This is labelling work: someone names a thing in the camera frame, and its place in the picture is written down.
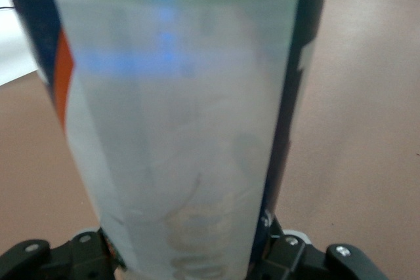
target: cardboard surface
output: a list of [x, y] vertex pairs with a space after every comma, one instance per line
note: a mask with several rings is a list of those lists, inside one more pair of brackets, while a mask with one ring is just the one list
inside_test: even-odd
[[[284, 228], [420, 265], [420, 0], [326, 0], [278, 200]], [[0, 87], [0, 252], [97, 225], [42, 82]]]

